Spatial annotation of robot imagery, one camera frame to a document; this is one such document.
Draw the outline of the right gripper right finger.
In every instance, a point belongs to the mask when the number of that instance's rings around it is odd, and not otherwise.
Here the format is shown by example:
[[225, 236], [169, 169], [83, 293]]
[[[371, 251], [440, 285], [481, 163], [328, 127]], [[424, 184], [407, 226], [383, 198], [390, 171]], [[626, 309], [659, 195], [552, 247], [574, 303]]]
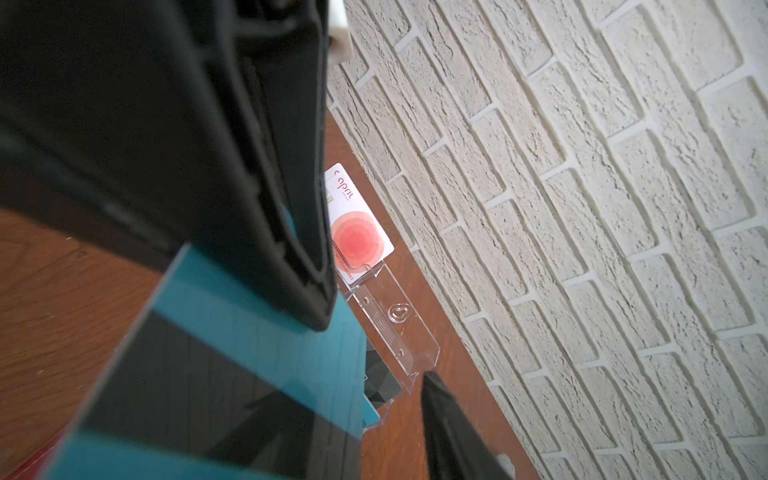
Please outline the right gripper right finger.
[[421, 411], [430, 479], [512, 479], [435, 371], [423, 374]]

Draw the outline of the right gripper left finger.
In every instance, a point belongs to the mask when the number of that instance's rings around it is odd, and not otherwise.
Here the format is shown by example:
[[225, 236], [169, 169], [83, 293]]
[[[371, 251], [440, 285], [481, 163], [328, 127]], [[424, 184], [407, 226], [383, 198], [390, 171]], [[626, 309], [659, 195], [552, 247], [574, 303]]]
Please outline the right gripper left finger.
[[325, 1], [5, 1], [1, 203], [330, 324]]

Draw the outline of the clear acrylic card display stand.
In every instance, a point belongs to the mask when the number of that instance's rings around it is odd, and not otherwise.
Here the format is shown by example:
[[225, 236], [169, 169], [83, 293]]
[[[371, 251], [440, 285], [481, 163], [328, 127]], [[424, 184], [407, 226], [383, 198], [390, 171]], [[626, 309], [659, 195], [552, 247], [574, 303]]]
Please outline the clear acrylic card display stand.
[[364, 393], [363, 431], [368, 432], [385, 423], [394, 403], [410, 396], [421, 373], [437, 366], [440, 346], [385, 262], [351, 286], [339, 278], [343, 298], [363, 315], [359, 322], [367, 341], [402, 388], [394, 400], [378, 409]]

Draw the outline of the light teal card from holder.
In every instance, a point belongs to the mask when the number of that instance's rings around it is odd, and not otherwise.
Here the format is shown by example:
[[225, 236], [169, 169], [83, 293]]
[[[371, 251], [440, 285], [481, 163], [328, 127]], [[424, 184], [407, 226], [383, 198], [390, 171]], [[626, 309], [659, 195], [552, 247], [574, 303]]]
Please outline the light teal card from holder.
[[356, 479], [365, 334], [314, 331], [183, 248], [47, 479]]

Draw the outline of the red leather card holder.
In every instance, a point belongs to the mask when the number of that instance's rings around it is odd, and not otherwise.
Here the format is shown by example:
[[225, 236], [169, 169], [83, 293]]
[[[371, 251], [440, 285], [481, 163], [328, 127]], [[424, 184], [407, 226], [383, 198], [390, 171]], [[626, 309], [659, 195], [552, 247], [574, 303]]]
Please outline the red leather card holder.
[[35, 480], [50, 462], [64, 436], [63, 431], [58, 432], [7, 473], [3, 480]]

